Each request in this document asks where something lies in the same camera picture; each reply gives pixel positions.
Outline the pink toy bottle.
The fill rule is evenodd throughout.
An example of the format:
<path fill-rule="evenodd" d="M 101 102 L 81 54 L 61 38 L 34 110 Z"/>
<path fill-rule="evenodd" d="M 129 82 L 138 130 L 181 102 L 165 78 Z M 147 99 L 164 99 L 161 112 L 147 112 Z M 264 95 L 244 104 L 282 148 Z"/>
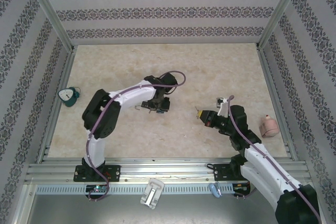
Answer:
<path fill-rule="evenodd" d="M 270 115 L 266 115 L 262 119 L 261 125 L 259 126 L 259 130 L 261 136 L 264 138 L 274 137 L 280 132 L 277 121 L 273 119 Z"/>

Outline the light blue clip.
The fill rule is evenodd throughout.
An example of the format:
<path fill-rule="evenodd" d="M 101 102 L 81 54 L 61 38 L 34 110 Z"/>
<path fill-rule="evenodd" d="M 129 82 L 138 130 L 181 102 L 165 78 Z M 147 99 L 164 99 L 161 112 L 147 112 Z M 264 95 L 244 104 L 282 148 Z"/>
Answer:
<path fill-rule="evenodd" d="M 221 198 L 222 192 L 220 189 L 220 184 L 218 182 L 209 184 L 208 188 L 213 196 L 215 196 L 216 198 Z"/>

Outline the left controller circuit board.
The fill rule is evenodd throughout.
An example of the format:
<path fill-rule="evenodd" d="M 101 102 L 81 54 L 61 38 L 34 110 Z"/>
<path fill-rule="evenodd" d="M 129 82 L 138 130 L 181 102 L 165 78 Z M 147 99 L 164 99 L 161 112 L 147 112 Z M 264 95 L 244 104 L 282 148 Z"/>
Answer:
<path fill-rule="evenodd" d="M 107 191 L 106 185 L 87 185 L 86 193 L 105 193 Z"/>

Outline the aluminium side rail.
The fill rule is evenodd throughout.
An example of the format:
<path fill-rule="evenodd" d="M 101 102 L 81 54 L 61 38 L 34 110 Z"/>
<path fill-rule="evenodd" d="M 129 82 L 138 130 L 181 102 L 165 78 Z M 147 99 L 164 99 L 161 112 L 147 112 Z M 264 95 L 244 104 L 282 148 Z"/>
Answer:
<path fill-rule="evenodd" d="M 74 48 L 68 54 L 67 59 L 65 61 L 65 64 L 64 64 L 64 67 L 63 67 L 63 70 L 62 70 L 62 73 L 61 73 L 61 77 L 60 77 L 60 80 L 59 80 L 59 83 L 58 83 L 58 86 L 57 86 L 57 89 L 56 89 L 55 99 L 54 99 L 54 102 L 52 104 L 52 108 L 50 110 L 50 115 L 49 115 L 49 118 L 47 120 L 46 127 L 44 129 L 42 142 L 41 142 L 41 145 L 40 145 L 39 151 L 38 151 L 38 156 L 36 156 L 35 163 L 37 163 L 37 164 L 40 164 L 40 163 L 43 162 L 47 146 L 49 146 L 51 141 L 52 141 L 53 134 L 54 134 L 54 131 L 55 131 L 55 128 L 56 128 L 57 120 L 58 120 L 58 116 L 59 116 L 59 112 L 60 112 L 60 109 L 61 109 L 61 106 L 62 106 L 62 102 L 58 98 L 58 92 L 61 89 L 64 89 L 64 88 L 67 87 L 77 48 L 78 48 L 78 46 L 74 46 Z"/>
<path fill-rule="evenodd" d="M 259 49 L 258 46 L 256 46 L 256 49 L 257 49 L 260 65 L 261 65 L 262 71 L 264 73 L 264 77 L 265 77 L 265 80 L 266 80 L 266 84 L 267 84 L 267 87 L 268 87 L 268 91 L 269 91 L 269 94 L 270 94 L 272 105 L 274 107 L 276 119 L 277 119 L 277 122 L 278 122 L 278 126 L 280 128 L 280 133 L 282 135 L 282 139 L 283 139 L 283 142 L 284 142 L 284 145 L 285 145 L 285 149 L 289 153 L 289 157 L 292 160 L 298 161 L 299 157 L 297 156 L 297 153 L 296 153 L 296 150 L 295 150 L 295 147 L 294 147 L 294 144 L 293 144 L 293 141 L 292 141 L 287 123 L 286 123 L 286 119 L 285 119 L 284 113 L 282 111 L 280 100 L 279 100 L 278 95 L 277 95 L 277 90 L 276 90 L 271 72 L 269 70 L 267 60 L 265 58 L 264 53 L 262 52 L 261 49 Z"/>

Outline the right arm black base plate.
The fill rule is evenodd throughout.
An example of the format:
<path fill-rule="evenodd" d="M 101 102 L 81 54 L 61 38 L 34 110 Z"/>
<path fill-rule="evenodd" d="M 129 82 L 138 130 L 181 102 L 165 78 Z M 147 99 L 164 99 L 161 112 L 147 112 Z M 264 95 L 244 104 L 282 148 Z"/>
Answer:
<path fill-rule="evenodd" d="M 213 173 L 215 181 L 248 181 L 242 176 L 240 166 L 232 164 L 214 164 Z"/>

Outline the aluminium mounting rail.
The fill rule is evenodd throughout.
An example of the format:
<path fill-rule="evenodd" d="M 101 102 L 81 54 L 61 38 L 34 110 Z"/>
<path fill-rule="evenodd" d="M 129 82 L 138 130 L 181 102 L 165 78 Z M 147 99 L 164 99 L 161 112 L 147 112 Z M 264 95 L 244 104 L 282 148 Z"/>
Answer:
<path fill-rule="evenodd" d="M 120 165 L 117 174 L 121 184 L 144 184 L 150 178 L 165 183 L 187 184 L 212 182 L 213 171 L 206 167 L 208 163 L 224 164 L 229 159 L 108 159 L 111 165 Z M 24 178 L 28 184 L 70 184 L 73 183 L 75 168 L 80 159 L 47 158 L 40 164 L 30 164 Z"/>

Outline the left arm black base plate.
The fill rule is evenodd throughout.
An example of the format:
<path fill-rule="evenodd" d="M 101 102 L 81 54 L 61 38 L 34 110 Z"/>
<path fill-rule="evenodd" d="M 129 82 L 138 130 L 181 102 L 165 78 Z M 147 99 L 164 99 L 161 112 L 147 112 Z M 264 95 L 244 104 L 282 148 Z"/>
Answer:
<path fill-rule="evenodd" d="M 97 170 L 105 177 L 109 182 L 119 182 L 120 180 L 119 165 L 104 165 L 98 167 Z M 74 182 L 105 182 L 106 180 L 101 177 L 93 168 L 85 167 L 84 165 L 78 165 L 75 168 Z"/>

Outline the white plastic bracket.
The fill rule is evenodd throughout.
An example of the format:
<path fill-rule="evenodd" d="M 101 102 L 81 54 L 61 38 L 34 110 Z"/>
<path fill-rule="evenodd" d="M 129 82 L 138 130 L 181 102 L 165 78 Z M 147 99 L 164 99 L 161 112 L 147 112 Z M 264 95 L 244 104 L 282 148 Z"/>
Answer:
<path fill-rule="evenodd" d="M 165 184 L 162 181 L 151 178 L 147 184 L 147 187 L 145 188 L 144 193 L 142 194 L 140 203 L 152 210 L 155 209 L 164 187 Z"/>

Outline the aluminium frame post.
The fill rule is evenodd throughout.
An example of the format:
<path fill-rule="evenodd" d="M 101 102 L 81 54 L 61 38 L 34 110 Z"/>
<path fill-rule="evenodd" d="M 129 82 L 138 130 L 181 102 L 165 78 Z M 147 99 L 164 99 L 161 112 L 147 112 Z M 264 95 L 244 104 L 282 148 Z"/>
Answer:
<path fill-rule="evenodd" d="M 49 19 L 51 25 L 56 31 L 58 37 L 60 38 L 62 44 L 65 46 L 67 52 L 72 52 L 74 45 L 71 42 L 66 30 L 64 29 L 56 11 L 54 10 L 50 0 L 38 0 L 41 8 L 43 9 L 45 15 Z"/>
<path fill-rule="evenodd" d="M 275 27 L 278 24 L 278 21 L 280 20 L 281 16 L 285 12 L 290 0 L 279 0 L 274 12 L 272 13 L 270 20 L 268 21 L 264 31 L 262 32 L 262 35 L 256 43 L 257 49 L 261 50 L 265 47 L 268 39 L 270 38 L 272 32 L 274 31 Z"/>

